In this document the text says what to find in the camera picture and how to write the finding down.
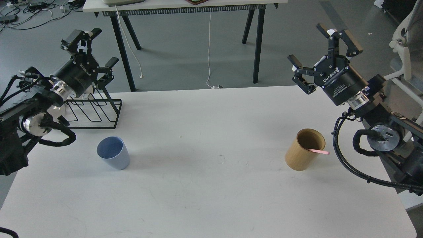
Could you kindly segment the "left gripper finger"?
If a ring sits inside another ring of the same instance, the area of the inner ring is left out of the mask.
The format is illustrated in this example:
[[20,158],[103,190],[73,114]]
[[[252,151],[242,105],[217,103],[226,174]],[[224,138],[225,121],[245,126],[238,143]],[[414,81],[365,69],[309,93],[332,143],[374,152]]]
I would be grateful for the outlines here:
[[102,29],[94,28],[91,31],[74,30],[66,39],[61,41],[61,49],[67,51],[71,56],[91,55],[91,42]]
[[119,62],[117,57],[112,57],[105,66],[97,67],[94,69],[94,74],[104,74],[99,79],[96,78],[94,81],[94,87],[96,89],[103,90],[113,79],[112,68]]

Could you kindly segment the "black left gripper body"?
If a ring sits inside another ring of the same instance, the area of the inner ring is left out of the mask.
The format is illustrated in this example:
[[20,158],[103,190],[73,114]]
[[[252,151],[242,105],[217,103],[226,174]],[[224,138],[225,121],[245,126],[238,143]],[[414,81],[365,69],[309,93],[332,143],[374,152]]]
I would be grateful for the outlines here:
[[80,97],[97,79],[94,69],[98,66],[92,55],[72,56],[67,63],[50,75],[54,83],[50,91],[62,99],[67,99],[69,96]]

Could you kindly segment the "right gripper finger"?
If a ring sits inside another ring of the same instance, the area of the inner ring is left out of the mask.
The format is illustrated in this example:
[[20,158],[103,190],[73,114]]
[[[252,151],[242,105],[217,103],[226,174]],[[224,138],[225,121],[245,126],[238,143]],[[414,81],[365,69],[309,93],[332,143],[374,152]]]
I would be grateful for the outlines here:
[[315,76],[316,71],[314,68],[304,67],[294,55],[289,55],[287,59],[294,67],[294,76],[292,77],[292,81],[295,82],[307,95],[313,93],[316,90],[316,86],[313,83],[309,83],[307,80],[305,80],[303,76]]
[[341,31],[337,31],[336,29],[327,29],[320,23],[316,25],[316,28],[329,41],[327,54],[328,59],[333,59],[335,56],[340,55],[340,40],[342,40],[347,47],[345,56],[348,58],[355,57],[364,51],[363,47],[348,29],[343,29]]

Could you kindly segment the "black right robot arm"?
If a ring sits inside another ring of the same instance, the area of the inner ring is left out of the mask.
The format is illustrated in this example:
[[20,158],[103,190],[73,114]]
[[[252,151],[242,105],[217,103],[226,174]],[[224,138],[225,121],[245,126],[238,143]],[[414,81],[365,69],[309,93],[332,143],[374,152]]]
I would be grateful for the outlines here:
[[[422,126],[391,111],[384,103],[384,77],[377,74],[365,80],[350,65],[350,59],[362,53],[363,48],[349,30],[327,29],[322,24],[317,24],[316,28],[329,41],[327,55],[313,67],[304,67],[294,55],[289,55],[288,60],[293,65],[292,80],[306,94],[319,87],[336,106],[349,105],[349,110],[337,119],[332,132],[337,158],[350,172],[368,183],[422,195]],[[398,174],[395,182],[367,175],[344,158],[338,143],[340,129],[345,120],[355,119],[364,121],[369,127],[355,133],[354,150],[368,157],[384,156]]]

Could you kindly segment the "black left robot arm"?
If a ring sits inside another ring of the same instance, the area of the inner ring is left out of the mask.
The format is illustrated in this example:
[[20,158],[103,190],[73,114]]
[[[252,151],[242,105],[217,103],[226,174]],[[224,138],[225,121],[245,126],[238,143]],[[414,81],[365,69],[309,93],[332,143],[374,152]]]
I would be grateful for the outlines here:
[[76,140],[68,121],[61,115],[53,116],[48,109],[70,103],[69,97],[80,101],[78,97],[90,86],[102,90],[106,99],[90,99],[88,102],[108,101],[119,117],[122,101],[111,99],[106,90],[107,84],[114,79],[112,67],[118,58],[112,57],[101,67],[91,53],[91,42],[101,32],[100,28],[74,30],[62,40],[61,48],[71,57],[48,77],[34,67],[12,76],[1,96],[1,105],[20,93],[25,95],[20,102],[1,112],[1,175],[7,176],[28,166],[27,156],[38,143],[62,147]]

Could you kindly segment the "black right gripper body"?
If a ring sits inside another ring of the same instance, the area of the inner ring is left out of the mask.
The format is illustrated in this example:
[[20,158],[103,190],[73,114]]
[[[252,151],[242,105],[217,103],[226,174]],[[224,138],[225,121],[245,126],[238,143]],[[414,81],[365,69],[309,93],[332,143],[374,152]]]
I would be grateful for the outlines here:
[[314,65],[317,75],[314,83],[322,87],[331,101],[339,106],[368,86],[367,81],[349,65],[345,56],[335,56],[334,60],[324,56]]

